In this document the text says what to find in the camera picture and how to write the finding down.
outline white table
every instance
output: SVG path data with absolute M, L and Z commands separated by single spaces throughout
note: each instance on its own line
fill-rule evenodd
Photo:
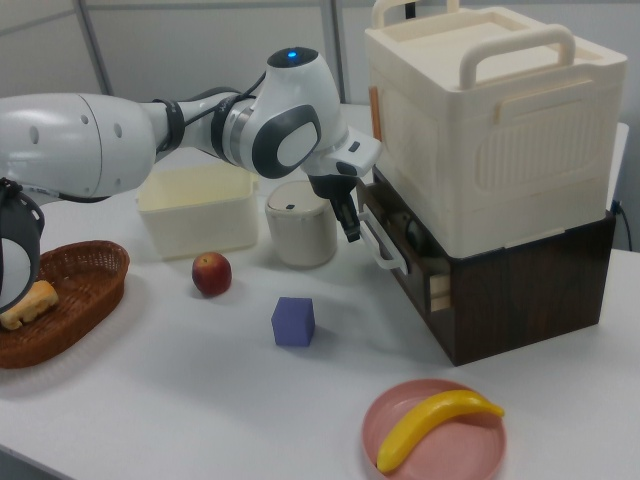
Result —
M 366 125 L 366 114 L 348 113 Z M 262 183 L 262 204 L 274 184 Z M 262 215 L 257 246 L 227 254 L 231 289 L 203 299 L 190 260 L 155 254 L 135 192 L 45 214 L 43 251 L 108 239 L 132 260 L 122 302 L 89 335 L 42 365 L 0 371 L 0 449 L 55 475 L 363 479 L 370 403 L 395 384 L 438 377 L 505 408 L 499 479 L 640 477 L 637 254 L 612 253 L 598 326 L 452 367 L 362 242 L 341 236 L 328 264 L 292 270 L 276 259 Z M 309 348 L 275 345 L 281 296 L 313 299 Z

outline banana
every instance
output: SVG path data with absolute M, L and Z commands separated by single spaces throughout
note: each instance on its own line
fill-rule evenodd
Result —
M 378 450 L 376 467 L 382 473 L 395 470 L 427 433 L 450 418 L 471 413 L 504 416 L 501 407 L 471 390 L 448 390 L 423 400 L 385 437 Z

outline wicker basket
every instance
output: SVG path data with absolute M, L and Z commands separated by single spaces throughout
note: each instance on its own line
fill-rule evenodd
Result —
M 60 301 L 23 327 L 0 328 L 0 368 L 23 368 L 64 352 L 118 305 L 129 255 L 107 241 L 66 245 L 40 258 L 38 280 L 47 280 Z

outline box handle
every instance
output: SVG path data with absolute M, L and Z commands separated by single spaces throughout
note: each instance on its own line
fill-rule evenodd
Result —
M 369 247 L 369 251 L 371 252 L 371 255 L 373 255 L 373 258 L 378 266 L 384 268 L 385 270 L 399 268 L 402 273 L 407 275 L 407 273 L 409 272 L 407 268 L 407 262 L 400 253 L 400 250 L 398 250 L 398 247 L 395 246 L 393 240 L 391 240 L 389 235 L 387 235 L 387 232 L 384 231 L 384 228 L 382 228 L 382 225 L 380 225 L 378 219 L 371 213 L 371 210 L 369 210 L 366 205 L 364 206 L 363 210 L 363 212 L 360 212 L 358 214 L 358 218 L 361 220 L 360 236 L 362 237 L 362 240 L 364 240 L 364 243 L 367 245 L 367 247 Z M 382 242 L 384 247 L 387 249 L 387 252 L 389 252 L 389 255 L 391 255 L 390 259 L 382 258 L 382 255 L 380 255 L 378 242 L 371 233 L 371 230 L 376 233 L 376 235 L 380 239 L 380 242 Z
M 371 24 L 374 29 L 384 27 L 384 12 L 398 5 L 406 5 L 415 0 L 376 0 L 371 14 Z M 460 0 L 447 0 L 447 13 L 456 13 L 460 9 Z
M 573 65 L 576 55 L 576 41 L 571 30 L 562 25 L 546 25 L 536 30 L 517 31 L 483 40 L 467 50 L 462 57 L 460 88 L 469 90 L 475 87 L 478 64 L 488 57 L 554 43 L 560 44 L 556 65 L 559 67 Z

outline red apple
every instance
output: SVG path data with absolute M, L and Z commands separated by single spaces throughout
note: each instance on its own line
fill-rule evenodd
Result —
M 231 286 L 231 265 L 217 252 L 202 253 L 193 261 L 191 278 L 203 295 L 214 297 Z

